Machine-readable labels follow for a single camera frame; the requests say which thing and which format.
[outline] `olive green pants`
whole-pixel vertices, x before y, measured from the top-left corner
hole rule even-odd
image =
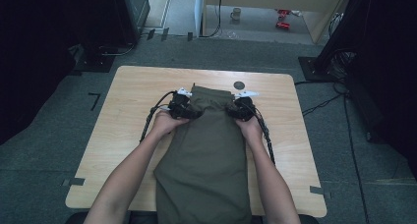
[[[190,106],[203,116],[177,128],[154,170],[158,222],[250,223],[245,143],[225,106],[229,91],[194,86]]]

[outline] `table top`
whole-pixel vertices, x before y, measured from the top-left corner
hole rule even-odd
[[[260,74],[157,67],[122,66],[118,69],[89,139],[75,178],[82,186],[71,186],[66,204],[90,208],[113,169],[139,144],[149,110],[166,92],[193,84],[240,92],[256,91],[254,104],[266,119],[276,168],[293,195],[298,213],[323,217],[327,208],[323,195],[311,193],[321,187],[294,82],[289,75]],[[156,148],[130,210],[156,210],[153,170],[169,146],[174,132]],[[247,148],[249,195],[253,215],[264,215],[253,156]]]

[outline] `gray floor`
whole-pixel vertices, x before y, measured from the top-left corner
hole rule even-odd
[[[163,28],[169,28],[169,33],[176,35],[187,35],[188,32],[196,33],[195,1],[170,0]],[[278,22],[278,13],[274,9],[240,7],[242,10],[240,21],[236,22],[230,19],[233,8],[222,6],[220,12],[218,12],[218,6],[208,6],[206,35],[215,31],[218,24],[218,15],[220,14],[221,29],[214,38],[313,44],[302,17],[293,14],[288,15],[284,21],[290,24],[290,29],[282,29],[275,26]],[[327,41],[328,34],[325,33],[318,44],[325,45]]]
[[[61,185],[77,171],[119,66],[280,73],[300,82],[304,77],[297,57],[317,56],[322,48],[298,42],[227,38],[187,41],[173,35],[162,41],[156,35],[151,40],[141,39],[130,53],[117,57],[110,73],[66,77],[33,123],[0,145],[0,223],[65,223],[79,211],[65,206],[69,188]],[[332,84],[296,87],[302,110],[335,96]],[[90,92],[101,93],[93,110],[95,97]],[[416,223],[417,184],[406,160],[389,145],[368,143],[366,129],[350,99],[347,109],[369,223]],[[305,123],[327,194],[328,215],[319,222],[366,223],[343,99],[307,115]]]
[[[147,21],[145,23],[145,27],[164,27],[170,1],[171,0],[149,0],[150,11],[148,14]]]

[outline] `black cable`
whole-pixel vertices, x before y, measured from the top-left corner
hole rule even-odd
[[[129,53],[133,49],[134,46],[135,46],[135,44],[131,44],[131,47],[127,51],[122,52],[122,53],[114,53],[114,54],[105,54],[104,53],[104,54],[100,54],[100,55],[101,56],[121,56],[121,55],[125,55],[125,54]]]
[[[141,38],[142,36],[145,36],[145,35],[149,35],[149,33],[142,33],[139,38]],[[154,33],[153,35],[164,35],[164,34],[163,33]],[[177,37],[188,37],[188,34],[187,35],[182,35],[182,34],[167,34],[167,35],[169,35],[169,36],[177,36]]]
[[[301,81],[301,82],[294,83],[294,85],[299,85],[299,84],[329,84],[329,83],[341,83],[341,81],[343,79],[344,79],[344,77],[343,78],[338,78],[334,82]]]
[[[217,28],[215,29],[215,31],[211,35],[202,35],[201,37],[205,37],[205,38],[213,37],[220,30],[220,26],[221,26],[221,0],[218,1],[218,24],[217,24]]]
[[[344,105],[344,113],[346,115],[346,121],[347,121],[347,130],[348,130],[348,133],[349,133],[350,150],[351,150],[351,153],[352,153],[353,163],[355,165],[356,177],[357,177],[358,183],[359,183],[359,191],[361,193],[362,205],[364,207],[364,212],[365,212],[365,221],[366,221],[367,224],[369,224],[368,208],[366,206],[364,190],[363,190],[363,187],[362,187],[362,179],[361,179],[361,176],[359,175],[358,163],[356,161],[355,148],[353,146],[353,139],[352,139],[352,129],[350,127],[350,120],[349,120],[349,115],[347,113],[346,101],[347,101],[347,95],[345,94],[344,95],[344,100],[343,100],[343,105]]]
[[[333,98],[331,98],[331,99],[329,99],[329,100],[326,100],[326,101],[324,101],[324,102],[322,102],[322,103],[320,103],[320,104],[318,104],[317,106],[315,106],[315,107],[311,107],[311,108],[309,108],[309,109],[306,109],[306,110],[304,110],[303,111],[303,117],[305,117],[306,115],[308,115],[308,114],[311,114],[311,113],[313,113],[316,109],[318,109],[318,108],[323,108],[323,107],[325,107],[326,105],[328,105],[330,102],[332,102],[333,100],[335,100],[335,99],[337,99],[338,97],[340,97],[340,96],[342,96],[343,94],[338,94],[337,96],[335,96],[335,97],[333,97]]]
[[[333,34],[333,26],[336,22],[341,21],[341,19],[343,18],[343,14],[340,13],[336,13],[333,18],[330,21],[330,24],[328,25],[328,36],[331,36]]]
[[[397,155],[396,158],[396,166],[395,166],[395,170],[392,173],[392,176],[390,177],[391,179],[394,179],[396,176],[396,173],[398,172],[398,168],[399,168],[399,155]]]
[[[139,140],[139,142],[142,142],[142,140],[144,140],[145,136],[147,135],[147,131],[148,131],[148,127],[150,124],[150,121],[152,120],[153,114],[155,113],[155,111],[160,107],[160,102],[162,102],[162,100],[164,100],[166,98],[166,96],[168,96],[169,94],[173,94],[176,93],[177,91],[169,91],[166,94],[164,94],[159,101],[157,101],[157,103],[155,104],[155,106],[153,106],[150,109],[150,112],[147,116],[147,122],[145,123],[145,127],[144,127],[144,131],[142,132],[142,136],[141,136],[141,140]]]
[[[342,92],[342,91],[338,90],[337,87],[336,87],[337,84],[342,84],[344,87],[346,87],[346,85],[344,83],[342,83],[342,82],[335,82],[333,84],[334,91],[336,91],[336,93],[339,93],[339,94],[346,94],[347,93],[347,90],[345,92]]]
[[[252,110],[251,107],[249,107],[249,105],[247,105],[243,102],[240,102],[240,103],[242,105],[244,105],[246,108],[248,108],[249,111],[251,111],[251,113],[255,116],[255,118],[257,118],[258,123],[260,124],[261,129],[264,133],[264,138],[267,141],[268,153],[269,153],[270,160],[272,161],[273,164],[275,164],[275,157],[273,156],[272,142],[270,141],[270,138],[269,138],[269,129],[268,129],[268,127],[267,127],[267,125],[264,121],[264,117],[262,116],[261,111],[259,109],[255,108],[255,111],[257,111],[259,113],[259,115],[261,116],[260,117],[260,116],[258,116],[258,114],[256,112],[254,112],[254,110]]]

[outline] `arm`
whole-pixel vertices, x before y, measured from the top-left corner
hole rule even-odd
[[[291,192],[265,150],[263,132],[257,118],[252,117],[248,122],[236,120],[236,124],[254,155],[261,201],[268,223],[300,223]]]
[[[148,135],[107,178],[85,223],[122,223],[157,144],[163,136],[186,122],[186,119],[172,119],[167,112],[158,112]]]

